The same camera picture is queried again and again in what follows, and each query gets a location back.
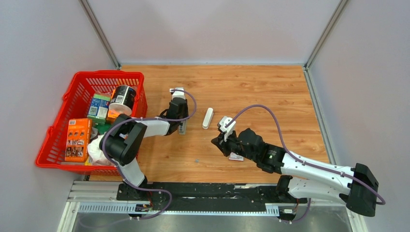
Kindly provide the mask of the black stapler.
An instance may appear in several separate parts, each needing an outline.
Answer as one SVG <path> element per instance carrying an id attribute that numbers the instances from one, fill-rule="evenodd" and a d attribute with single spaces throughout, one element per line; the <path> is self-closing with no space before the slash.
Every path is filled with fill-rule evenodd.
<path id="1" fill-rule="evenodd" d="M 178 127 L 178 133 L 180 135 L 185 135 L 186 134 L 186 126 L 187 126 L 187 121 L 181 121 Z"/>

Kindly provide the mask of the white stapler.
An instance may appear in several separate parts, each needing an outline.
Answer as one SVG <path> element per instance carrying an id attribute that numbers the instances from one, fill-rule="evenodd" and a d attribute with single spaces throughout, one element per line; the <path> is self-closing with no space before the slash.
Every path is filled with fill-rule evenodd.
<path id="1" fill-rule="evenodd" d="M 207 130 L 209 128 L 211 120 L 213 118 L 213 114 L 214 114 L 214 109 L 209 107 L 206 111 L 206 114 L 204 116 L 204 120 L 202 123 L 203 129 Z"/>

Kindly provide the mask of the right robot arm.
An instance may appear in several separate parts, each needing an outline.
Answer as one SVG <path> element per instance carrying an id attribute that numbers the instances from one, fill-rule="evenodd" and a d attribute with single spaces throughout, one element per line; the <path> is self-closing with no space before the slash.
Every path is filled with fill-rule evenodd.
<path id="1" fill-rule="evenodd" d="M 264 172 L 280 174 L 276 196 L 281 202 L 314 198 L 343 203 L 362 216 L 376 214 L 379 183 L 364 164 L 349 167 L 308 159 L 264 142 L 251 129 L 239 135 L 222 132 L 211 143 L 226 157 L 234 153 L 255 162 Z"/>

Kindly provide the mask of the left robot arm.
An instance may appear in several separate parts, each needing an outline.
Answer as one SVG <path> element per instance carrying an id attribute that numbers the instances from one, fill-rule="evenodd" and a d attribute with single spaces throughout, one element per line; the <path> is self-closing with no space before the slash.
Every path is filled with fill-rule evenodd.
<path id="1" fill-rule="evenodd" d="M 143 200 L 148 193 L 146 176 L 142 173 L 136 157 L 142 140 L 176 132 L 188 116 L 188 101 L 184 97 L 174 97 L 169 108 L 159 117 L 132 118 L 120 114 L 102 137 L 100 150 L 115 165 L 123 181 L 130 186 L 129 194 L 135 200 Z"/>

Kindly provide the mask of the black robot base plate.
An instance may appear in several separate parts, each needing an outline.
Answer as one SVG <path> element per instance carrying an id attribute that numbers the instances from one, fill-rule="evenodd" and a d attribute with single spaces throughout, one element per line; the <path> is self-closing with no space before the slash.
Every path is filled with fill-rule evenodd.
<path id="1" fill-rule="evenodd" d="M 149 182 L 149 192 L 136 190 L 122 183 L 118 186 L 119 201 L 147 201 L 154 210 L 261 210 L 267 203 L 295 205 L 297 199 L 276 190 L 276 185 L 226 183 Z"/>

